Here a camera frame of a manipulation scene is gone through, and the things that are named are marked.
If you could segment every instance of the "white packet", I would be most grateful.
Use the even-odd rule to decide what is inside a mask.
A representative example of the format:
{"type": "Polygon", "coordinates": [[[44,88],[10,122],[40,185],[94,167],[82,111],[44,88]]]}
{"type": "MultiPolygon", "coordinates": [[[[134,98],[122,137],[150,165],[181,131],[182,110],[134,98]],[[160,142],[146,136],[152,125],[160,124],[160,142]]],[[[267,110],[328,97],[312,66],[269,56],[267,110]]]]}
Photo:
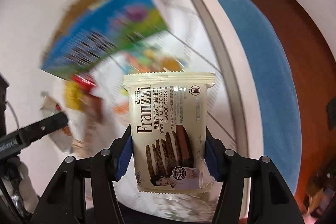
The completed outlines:
{"type": "Polygon", "coordinates": [[[204,185],[208,72],[126,75],[139,191],[197,193],[204,185]]]}

